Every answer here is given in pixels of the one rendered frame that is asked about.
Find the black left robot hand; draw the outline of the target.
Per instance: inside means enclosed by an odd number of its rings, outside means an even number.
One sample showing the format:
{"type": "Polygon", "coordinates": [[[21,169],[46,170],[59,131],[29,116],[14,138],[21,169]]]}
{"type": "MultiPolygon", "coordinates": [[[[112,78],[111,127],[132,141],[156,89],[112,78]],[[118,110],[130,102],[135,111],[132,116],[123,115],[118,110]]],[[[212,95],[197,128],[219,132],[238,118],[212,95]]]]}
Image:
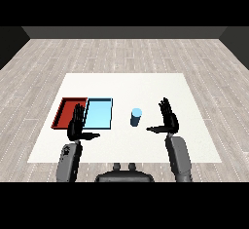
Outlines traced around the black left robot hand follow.
{"type": "Polygon", "coordinates": [[[85,108],[80,104],[76,104],[72,119],[69,122],[67,129],[67,136],[70,141],[76,140],[92,140],[96,137],[100,137],[100,134],[83,133],[83,120],[84,120],[85,108]]]}

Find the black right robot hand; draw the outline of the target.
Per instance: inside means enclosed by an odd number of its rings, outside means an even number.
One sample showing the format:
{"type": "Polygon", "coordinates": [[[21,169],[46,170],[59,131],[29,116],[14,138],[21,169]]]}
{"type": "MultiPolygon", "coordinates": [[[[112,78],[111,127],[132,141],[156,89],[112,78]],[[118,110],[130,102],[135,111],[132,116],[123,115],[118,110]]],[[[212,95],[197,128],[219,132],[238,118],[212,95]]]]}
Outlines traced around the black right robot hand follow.
{"type": "Polygon", "coordinates": [[[179,122],[177,116],[171,109],[169,100],[165,97],[160,103],[160,112],[162,115],[163,125],[157,127],[149,127],[147,131],[155,134],[167,134],[173,136],[179,132],[179,122]]]}

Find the shallow red open box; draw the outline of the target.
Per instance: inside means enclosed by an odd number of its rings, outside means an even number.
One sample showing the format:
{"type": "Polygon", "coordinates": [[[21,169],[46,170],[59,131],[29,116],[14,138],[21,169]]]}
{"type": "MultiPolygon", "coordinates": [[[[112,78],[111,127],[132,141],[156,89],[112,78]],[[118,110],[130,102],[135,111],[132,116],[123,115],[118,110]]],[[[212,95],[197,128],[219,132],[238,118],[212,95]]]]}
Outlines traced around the shallow red open box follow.
{"type": "Polygon", "coordinates": [[[53,119],[52,129],[66,130],[69,122],[73,118],[74,108],[77,104],[86,106],[86,97],[64,97],[57,108],[56,114],[53,119]]]}

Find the shallow light blue open box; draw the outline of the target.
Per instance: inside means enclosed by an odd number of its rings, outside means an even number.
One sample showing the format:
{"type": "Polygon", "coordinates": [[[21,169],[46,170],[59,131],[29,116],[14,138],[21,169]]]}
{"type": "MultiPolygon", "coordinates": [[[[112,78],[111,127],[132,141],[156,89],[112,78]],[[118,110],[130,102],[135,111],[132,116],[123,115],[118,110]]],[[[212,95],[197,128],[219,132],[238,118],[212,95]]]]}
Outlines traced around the shallow light blue open box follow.
{"type": "Polygon", "coordinates": [[[90,97],[84,113],[84,130],[110,130],[113,99],[110,97],[90,97]]]}

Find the small blue can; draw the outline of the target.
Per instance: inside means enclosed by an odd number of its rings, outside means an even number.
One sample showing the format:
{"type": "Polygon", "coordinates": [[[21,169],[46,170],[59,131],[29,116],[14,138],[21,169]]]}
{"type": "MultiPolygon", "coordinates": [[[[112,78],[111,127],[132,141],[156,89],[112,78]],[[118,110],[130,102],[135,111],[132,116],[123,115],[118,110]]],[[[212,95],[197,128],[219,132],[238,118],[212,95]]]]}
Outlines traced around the small blue can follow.
{"type": "Polygon", "coordinates": [[[130,124],[133,127],[137,127],[142,116],[142,110],[140,108],[133,108],[131,111],[130,124]]]}

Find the dark grey robot body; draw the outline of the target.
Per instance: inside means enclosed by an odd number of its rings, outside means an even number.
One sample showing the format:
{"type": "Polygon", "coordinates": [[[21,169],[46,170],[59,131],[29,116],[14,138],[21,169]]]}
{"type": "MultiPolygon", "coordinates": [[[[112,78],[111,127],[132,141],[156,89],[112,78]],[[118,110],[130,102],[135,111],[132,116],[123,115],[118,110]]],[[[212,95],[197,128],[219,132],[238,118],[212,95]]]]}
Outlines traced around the dark grey robot body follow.
{"type": "Polygon", "coordinates": [[[110,172],[99,174],[95,182],[154,182],[150,174],[139,172],[134,163],[128,164],[128,170],[122,171],[121,164],[115,163],[110,172]]]}

